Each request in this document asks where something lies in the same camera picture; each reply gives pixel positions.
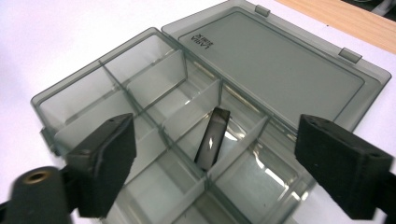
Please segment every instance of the box lid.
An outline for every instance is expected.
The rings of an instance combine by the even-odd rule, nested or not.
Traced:
[[[293,129],[301,114],[311,114],[353,130],[390,79],[358,53],[246,1],[225,2],[163,32]]]

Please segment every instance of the small black object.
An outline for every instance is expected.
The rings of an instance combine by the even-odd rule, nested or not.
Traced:
[[[132,114],[109,119],[67,154],[82,217],[105,217],[136,157]]]
[[[218,159],[229,119],[230,111],[215,107],[194,160],[204,171],[208,171]]]
[[[21,175],[7,203],[6,223],[71,223],[61,173],[41,167]]]
[[[393,158],[326,119],[301,115],[295,155],[353,219],[372,219],[383,202],[378,197],[392,192],[381,184],[389,177],[395,180],[389,172]],[[386,206],[394,211],[392,203]]]

